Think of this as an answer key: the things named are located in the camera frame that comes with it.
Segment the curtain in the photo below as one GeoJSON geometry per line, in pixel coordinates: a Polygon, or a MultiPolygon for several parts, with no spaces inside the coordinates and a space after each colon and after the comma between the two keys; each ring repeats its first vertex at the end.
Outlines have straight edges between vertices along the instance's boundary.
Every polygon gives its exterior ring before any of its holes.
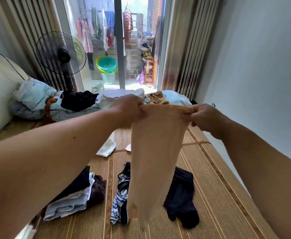
{"type": "Polygon", "coordinates": [[[193,99],[219,0],[174,0],[162,90],[193,99]]]}
{"type": "Polygon", "coordinates": [[[73,75],[70,82],[65,82],[63,75],[51,72],[38,59],[37,41],[51,31],[61,31],[53,0],[0,0],[0,36],[19,65],[30,76],[58,90],[78,91],[73,75]]]}

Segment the black cable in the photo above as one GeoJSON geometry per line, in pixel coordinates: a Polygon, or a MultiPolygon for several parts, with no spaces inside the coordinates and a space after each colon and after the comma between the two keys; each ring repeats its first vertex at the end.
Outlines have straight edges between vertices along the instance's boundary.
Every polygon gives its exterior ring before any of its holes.
{"type": "Polygon", "coordinates": [[[7,62],[12,66],[12,68],[20,75],[20,77],[23,80],[25,80],[24,77],[14,68],[14,66],[11,64],[11,62],[4,55],[2,55],[1,53],[0,53],[0,55],[3,56],[7,60],[7,62]]]}

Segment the glass pane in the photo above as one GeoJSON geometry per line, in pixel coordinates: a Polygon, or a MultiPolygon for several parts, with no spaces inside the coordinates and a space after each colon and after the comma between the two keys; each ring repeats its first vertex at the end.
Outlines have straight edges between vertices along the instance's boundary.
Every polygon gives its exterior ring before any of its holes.
{"type": "MultiPolygon", "coordinates": [[[[114,30],[113,0],[64,0],[71,35],[78,39],[86,52],[86,64],[80,71],[84,90],[99,93],[119,89],[118,71],[102,74],[96,65],[101,56],[118,60],[114,30]]],[[[100,62],[110,68],[111,62],[100,62]]]]}
{"type": "Polygon", "coordinates": [[[162,0],[121,0],[125,88],[156,92],[162,0]]]}

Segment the person's left hand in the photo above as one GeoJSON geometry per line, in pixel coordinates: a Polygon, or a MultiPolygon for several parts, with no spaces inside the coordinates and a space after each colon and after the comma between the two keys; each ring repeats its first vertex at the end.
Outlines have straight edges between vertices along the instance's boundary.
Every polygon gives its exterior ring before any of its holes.
{"type": "Polygon", "coordinates": [[[146,116],[138,108],[139,105],[143,104],[144,102],[140,97],[129,94],[116,99],[109,109],[116,113],[121,125],[128,125],[146,116]]]}

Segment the fan grille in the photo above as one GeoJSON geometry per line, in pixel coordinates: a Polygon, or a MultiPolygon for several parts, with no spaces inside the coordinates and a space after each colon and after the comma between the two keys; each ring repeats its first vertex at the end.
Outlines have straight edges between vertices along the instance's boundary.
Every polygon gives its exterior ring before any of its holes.
{"type": "Polygon", "coordinates": [[[73,75],[79,72],[86,63],[86,53],[82,44],[68,33],[49,32],[37,42],[37,55],[43,66],[57,74],[65,72],[73,75]],[[63,64],[57,58],[58,50],[68,51],[70,61],[63,64]]]}

